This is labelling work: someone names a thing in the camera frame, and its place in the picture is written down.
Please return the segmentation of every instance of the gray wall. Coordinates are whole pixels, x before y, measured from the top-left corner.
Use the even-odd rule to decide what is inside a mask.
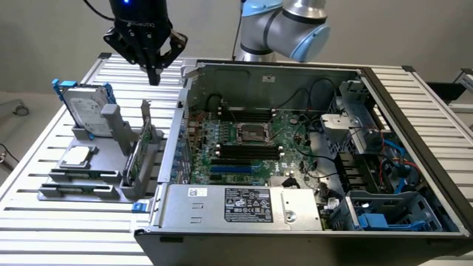
[[[91,0],[111,16],[108,0]],[[52,78],[82,79],[111,22],[80,0],[0,0],[0,90],[51,92]],[[239,0],[168,1],[186,55],[231,56]],[[413,65],[429,80],[473,67],[472,0],[328,0],[332,37],[319,62]]]

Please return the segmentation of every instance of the slotted metal table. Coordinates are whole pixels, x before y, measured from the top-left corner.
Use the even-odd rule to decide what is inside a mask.
[[[147,75],[136,65],[118,55],[104,55],[82,82],[112,84],[124,120],[132,127],[143,124],[142,99],[152,100],[154,125],[167,136],[182,90],[183,59],[164,70],[156,87],[148,85]],[[472,131],[415,72],[397,66],[370,67],[473,206]],[[0,265],[152,265],[130,232],[132,216],[146,218],[148,214],[132,214],[131,204],[36,199],[38,188],[72,141],[72,124],[63,107],[0,188]],[[155,192],[164,144],[148,196]],[[460,258],[439,258],[425,265],[472,264],[473,252]]]

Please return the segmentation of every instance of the power supply label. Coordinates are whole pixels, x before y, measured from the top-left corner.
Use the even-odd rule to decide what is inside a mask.
[[[274,209],[268,189],[226,189],[226,221],[231,223],[272,223]]]

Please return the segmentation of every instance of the blue pcie slot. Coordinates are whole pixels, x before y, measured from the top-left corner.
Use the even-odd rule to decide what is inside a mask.
[[[252,167],[212,166],[211,173],[254,173]]]

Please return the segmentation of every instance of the floor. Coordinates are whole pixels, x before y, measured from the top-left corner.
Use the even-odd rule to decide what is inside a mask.
[[[62,103],[55,94],[0,92],[0,103],[18,98],[26,102],[30,108],[30,115],[16,116],[15,114],[7,114],[0,116],[0,143],[7,146],[14,156],[22,160],[55,116]],[[0,185],[7,177],[8,173],[0,169]]]

